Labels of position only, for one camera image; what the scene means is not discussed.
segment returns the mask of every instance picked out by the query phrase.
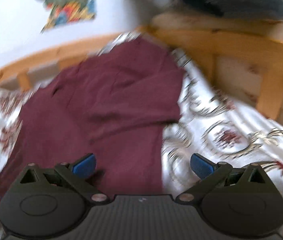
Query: white bedding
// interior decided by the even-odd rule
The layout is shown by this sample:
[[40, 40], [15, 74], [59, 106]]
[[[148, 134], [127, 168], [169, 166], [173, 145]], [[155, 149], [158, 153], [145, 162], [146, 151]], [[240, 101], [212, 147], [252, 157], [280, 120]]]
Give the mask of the white bedding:
[[[174, 56], [187, 75], [179, 99], [183, 117], [179, 124], [168, 126], [163, 132], [165, 192], [176, 196], [198, 180], [189, 169], [190, 156], [198, 152], [213, 162], [227, 161], [234, 167], [259, 162], [283, 195], [283, 127], [265, 119], [251, 106], [238, 100], [231, 101], [221, 92], [213, 91], [196, 65], [181, 50], [175, 50]], [[6, 91], [0, 93], [9, 98]], [[8, 120], [18, 120], [20, 107], [30, 95], [31, 92], [24, 94], [17, 107], [6, 116], [6, 122], [0, 122], [0, 138], [3, 127], [12, 123]], [[10, 136], [13, 147], [17, 137], [14, 133]], [[9, 151], [3, 154], [0, 150], [0, 171], [8, 156]]]

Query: metal screw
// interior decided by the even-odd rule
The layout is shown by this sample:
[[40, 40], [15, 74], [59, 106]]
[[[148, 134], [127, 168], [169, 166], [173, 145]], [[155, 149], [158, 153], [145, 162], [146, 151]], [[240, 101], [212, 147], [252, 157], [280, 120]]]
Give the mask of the metal screw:
[[184, 201], [184, 202], [190, 202], [193, 199], [194, 199], [194, 196], [189, 193], [184, 193], [179, 196], [179, 200]]
[[94, 194], [91, 196], [91, 200], [95, 202], [103, 202], [107, 200], [107, 196], [105, 194]]

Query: bed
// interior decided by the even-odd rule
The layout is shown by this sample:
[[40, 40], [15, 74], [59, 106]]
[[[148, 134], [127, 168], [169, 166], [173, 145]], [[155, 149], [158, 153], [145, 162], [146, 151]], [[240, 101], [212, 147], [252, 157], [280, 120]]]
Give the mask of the bed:
[[[167, 192], [177, 195], [194, 183], [182, 178], [187, 178], [185, 170], [189, 170], [187, 160], [191, 152], [197, 151], [212, 161], [225, 160], [234, 167], [260, 163], [283, 195], [283, 126], [275, 121], [283, 105], [283, 40], [261, 33], [260, 26], [255, 26], [255, 31], [238, 25], [234, 30], [234, 23], [224, 24], [223, 28], [172, 27], [161, 20], [165, 17], [167, 14], [157, 16], [152, 25], [142, 26], [134, 33], [97, 36], [29, 55], [0, 69], [0, 87], [32, 91], [42, 80], [49, 82], [57, 70], [82, 62], [107, 44], [102, 52], [143, 33], [160, 46], [174, 48], [177, 65], [192, 76], [185, 79], [179, 100], [183, 117], [163, 134], [163, 183]], [[215, 88], [219, 87], [220, 56], [263, 68], [256, 109]], [[190, 104], [195, 104], [192, 109], [196, 110], [189, 115]], [[173, 151], [174, 144], [166, 140], [169, 133], [181, 139], [178, 151]]]

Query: black object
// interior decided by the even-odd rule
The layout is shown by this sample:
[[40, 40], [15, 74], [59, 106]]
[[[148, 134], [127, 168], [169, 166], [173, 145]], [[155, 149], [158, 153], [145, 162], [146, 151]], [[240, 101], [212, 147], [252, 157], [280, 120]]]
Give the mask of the black object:
[[224, 15], [224, 13], [221, 11], [221, 9], [218, 6], [207, 2], [207, 0], [182, 0], [182, 1], [193, 8], [196, 8], [206, 13], [214, 14], [215, 16], [218, 17], [222, 17]]
[[202, 181], [175, 201], [171, 195], [111, 201], [76, 175], [83, 177], [78, 171], [85, 166], [93, 172], [92, 154], [54, 169], [31, 163], [0, 202], [6, 240], [282, 239], [283, 198], [258, 164], [234, 169], [199, 154], [190, 164]]

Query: wooden bed rail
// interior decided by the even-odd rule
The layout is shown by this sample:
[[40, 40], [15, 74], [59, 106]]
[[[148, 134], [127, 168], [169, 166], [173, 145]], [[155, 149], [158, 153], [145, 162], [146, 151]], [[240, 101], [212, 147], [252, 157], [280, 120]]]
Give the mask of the wooden bed rail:
[[[265, 67], [267, 71], [256, 108], [268, 118], [277, 118], [283, 102], [283, 42], [222, 30], [139, 30], [146, 30], [170, 46], [183, 48], [200, 65], [212, 84], [216, 74], [216, 57], [219, 55]], [[57, 62], [62, 70], [85, 60], [89, 53], [98, 51], [118, 35], [79, 40], [30, 55], [0, 69], [0, 83], [17, 77], [21, 89], [29, 90], [32, 87], [27, 75], [29, 70], [51, 62]]]

